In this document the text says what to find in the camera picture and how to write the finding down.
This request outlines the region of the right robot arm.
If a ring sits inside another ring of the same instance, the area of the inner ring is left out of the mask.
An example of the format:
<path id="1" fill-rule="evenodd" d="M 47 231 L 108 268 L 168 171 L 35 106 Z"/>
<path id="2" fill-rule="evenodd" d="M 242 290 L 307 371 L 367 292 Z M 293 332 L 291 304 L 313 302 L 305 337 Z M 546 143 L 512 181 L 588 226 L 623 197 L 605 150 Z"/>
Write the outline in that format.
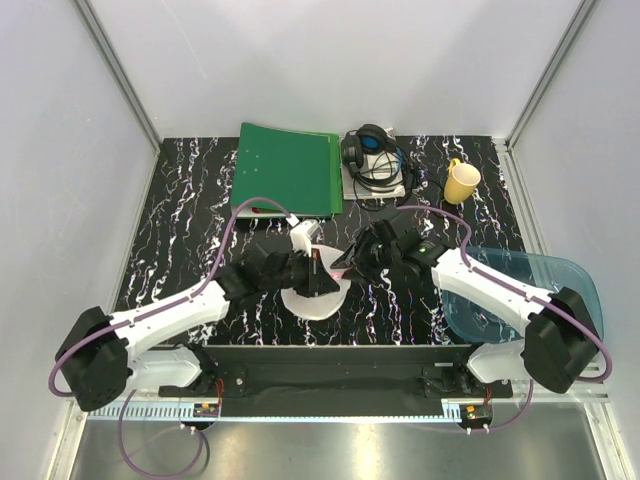
<path id="1" fill-rule="evenodd" d="M 454 371 L 454 384 L 476 396 L 500 380 L 530 380 L 563 394 L 604 351 L 589 310 L 575 290 L 552 292 L 518 281 L 467 256 L 460 247 L 429 240 L 414 227 L 381 220 L 363 229 L 332 263 L 346 279 L 369 283 L 401 267 L 443 292 L 458 295 L 513 328 L 519 339 L 472 347 Z"/>

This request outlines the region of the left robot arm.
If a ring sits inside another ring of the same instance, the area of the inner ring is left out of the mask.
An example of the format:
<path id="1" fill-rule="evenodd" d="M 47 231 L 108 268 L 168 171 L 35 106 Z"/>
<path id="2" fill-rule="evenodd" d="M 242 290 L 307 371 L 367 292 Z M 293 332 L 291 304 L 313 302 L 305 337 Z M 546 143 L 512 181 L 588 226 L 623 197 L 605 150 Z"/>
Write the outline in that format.
<path id="1" fill-rule="evenodd" d="M 203 323 L 245 310 L 278 290 L 285 306 L 307 320 L 324 320 L 342 305 L 350 286 L 331 264 L 340 251 L 322 245 L 276 251 L 262 246 L 193 287 L 129 311 L 80 314 L 55 355 L 53 376 L 62 375 L 84 412 L 98 410 L 124 393 L 157 387 L 186 388 L 196 396 L 215 386 L 216 372 L 190 347 L 159 344 Z"/>

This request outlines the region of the white pink mesh laundry bag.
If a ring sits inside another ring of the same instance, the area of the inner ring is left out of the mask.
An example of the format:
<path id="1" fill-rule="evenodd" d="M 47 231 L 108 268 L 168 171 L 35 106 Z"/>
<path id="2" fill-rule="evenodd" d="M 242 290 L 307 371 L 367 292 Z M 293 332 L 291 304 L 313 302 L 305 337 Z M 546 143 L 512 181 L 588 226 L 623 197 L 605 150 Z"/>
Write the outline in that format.
<path id="1" fill-rule="evenodd" d="M 339 290 L 307 298 L 298 294 L 293 288 L 289 288 L 282 289 L 280 295 L 284 307 L 294 316 L 303 320 L 322 321 L 331 317 L 342 307 L 351 287 L 351 281 L 342 278 L 346 272 L 345 269 L 331 267 L 343 251 L 320 244 L 314 244 L 313 248 L 319 251 L 323 267 L 338 285 Z"/>

